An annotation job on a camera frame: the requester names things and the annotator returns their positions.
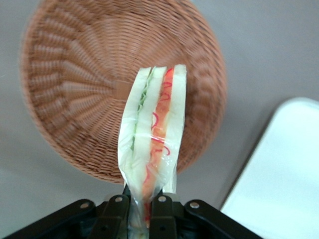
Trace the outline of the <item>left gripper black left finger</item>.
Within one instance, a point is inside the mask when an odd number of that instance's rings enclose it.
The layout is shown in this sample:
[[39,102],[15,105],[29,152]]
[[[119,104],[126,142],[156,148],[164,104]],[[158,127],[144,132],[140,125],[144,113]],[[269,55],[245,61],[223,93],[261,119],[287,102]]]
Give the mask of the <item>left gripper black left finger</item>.
[[130,200],[115,195],[96,206],[81,199],[6,236],[7,239],[126,239]]

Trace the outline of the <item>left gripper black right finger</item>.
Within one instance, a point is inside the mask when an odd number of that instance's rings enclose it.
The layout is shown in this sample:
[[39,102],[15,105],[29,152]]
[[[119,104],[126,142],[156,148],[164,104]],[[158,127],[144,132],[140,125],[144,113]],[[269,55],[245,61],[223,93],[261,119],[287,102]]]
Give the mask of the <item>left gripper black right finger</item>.
[[203,200],[185,205],[168,194],[152,201],[151,239],[259,239],[260,236]]

